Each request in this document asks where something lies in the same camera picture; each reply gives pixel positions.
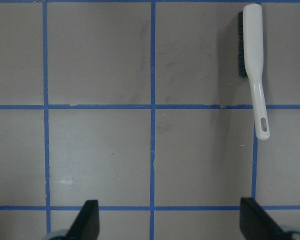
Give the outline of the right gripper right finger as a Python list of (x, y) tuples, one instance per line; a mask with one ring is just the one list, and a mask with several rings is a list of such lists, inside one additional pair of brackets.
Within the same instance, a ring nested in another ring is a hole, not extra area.
[(239, 229), (246, 240), (300, 240), (300, 231), (284, 231), (251, 197), (240, 199)]

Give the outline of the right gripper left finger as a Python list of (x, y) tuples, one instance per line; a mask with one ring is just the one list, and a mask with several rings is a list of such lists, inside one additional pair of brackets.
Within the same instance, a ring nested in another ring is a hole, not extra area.
[(53, 231), (43, 240), (97, 240), (100, 234), (98, 200), (87, 200), (69, 229)]

